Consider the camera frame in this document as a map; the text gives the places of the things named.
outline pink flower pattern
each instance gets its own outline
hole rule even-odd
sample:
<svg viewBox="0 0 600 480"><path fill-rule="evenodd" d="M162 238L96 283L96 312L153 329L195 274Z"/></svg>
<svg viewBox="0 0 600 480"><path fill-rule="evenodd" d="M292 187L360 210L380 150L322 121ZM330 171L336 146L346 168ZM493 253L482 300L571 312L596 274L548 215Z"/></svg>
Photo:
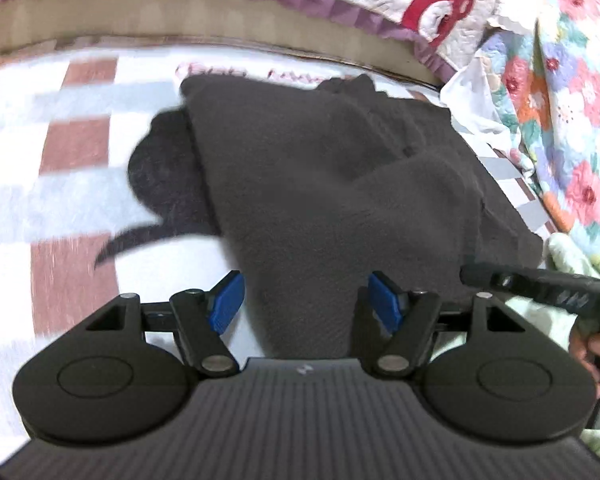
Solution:
<svg viewBox="0 0 600 480"><path fill-rule="evenodd" d="M564 12L572 20L598 18L600 10L596 0L559 0L560 12Z"/></svg>
<svg viewBox="0 0 600 480"><path fill-rule="evenodd" d="M600 74L589 71L587 64L579 60L576 75L569 83L569 91L582 94L584 114L592 126L600 126Z"/></svg>
<svg viewBox="0 0 600 480"><path fill-rule="evenodd" d="M523 98L528 94L530 84L529 63L521 57L513 57L504 69L502 82L509 92L514 107L518 110Z"/></svg>
<svg viewBox="0 0 600 480"><path fill-rule="evenodd" d="M574 168L564 195L582 225L600 224L600 177L593 173L589 161Z"/></svg>

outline ribbed black surface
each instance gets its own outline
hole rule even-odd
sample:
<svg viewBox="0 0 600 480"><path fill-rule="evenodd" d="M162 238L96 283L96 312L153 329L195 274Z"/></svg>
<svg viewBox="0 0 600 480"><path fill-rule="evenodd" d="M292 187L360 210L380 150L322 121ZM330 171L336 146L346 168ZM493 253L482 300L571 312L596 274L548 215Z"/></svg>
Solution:
<svg viewBox="0 0 600 480"><path fill-rule="evenodd" d="M487 446L433 419L406 383L355 360L251 360L202 383L175 420L135 441L69 449L33 441L8 480L595 480L600 461L575 439Z"/></svg>

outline dark gray blanket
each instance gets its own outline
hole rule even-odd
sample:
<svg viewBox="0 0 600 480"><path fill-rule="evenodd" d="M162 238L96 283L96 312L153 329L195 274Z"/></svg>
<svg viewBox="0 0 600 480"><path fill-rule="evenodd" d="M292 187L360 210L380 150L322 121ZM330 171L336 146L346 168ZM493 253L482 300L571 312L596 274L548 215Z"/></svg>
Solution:
<svg viewBox="0 0 600 480"><path fill-rule="evenodd" d="M539 237L447 110L389 98L366 76L313 91L193 76L181 92L251 321L273 355L349 354L373 270L458 299L472 293L458 278L468 256L539 263Z"/></svg>

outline bed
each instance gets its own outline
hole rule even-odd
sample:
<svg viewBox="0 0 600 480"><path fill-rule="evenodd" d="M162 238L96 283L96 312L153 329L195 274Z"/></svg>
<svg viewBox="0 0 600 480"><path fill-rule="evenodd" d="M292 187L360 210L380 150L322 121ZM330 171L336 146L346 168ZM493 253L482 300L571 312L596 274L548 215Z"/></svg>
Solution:
<svg viewBox="0 0 600 480"><path fill-rule="evenodd" d="M253 41L438 83L488 25L533 26L533 0L0 0L0 53L87 35Z"/></svg>
<svg viewBox="0 0 600 480"><path fill-rule="evenodd" d="M533 28L534 3L512 1L0 0L0 304L10 298L0 310L0 462L27 439L10 397L26 359L120 292L163 301L232 268L219 238L195 235L94 266L115 234L157 221L133 196L126 163L153 115L179 104L184 76L308 89L366 72L390 95L440 105L440 83L468 65L489 26ZM546 240L554 224L518 169L460 134ZM572 320L554 317L547 332L564 342ZM243 317L226 339L241 362L262 352Z"/></svg>
<svg viewBox="0 0 600 480"><path fill-rule="evenodd" d="M191 286L210 288L232 268L221 239L199 235L160 240L94 266L110 238L157 222L133 195L126 164L154 114L179 104L181 79L231 73L313 88L366 72L290 52L89 41L77 50L0 60L0 461L26 439L10 384L33 353L120 292L163 301ZM434 87L368 73L390 95L440 103ZM486 143L465 139L528 227L547 238L555 229L519 171ZM229 332L241 362L262 353L244 318ZM149 341L168 343L158 335Z"/></svg>

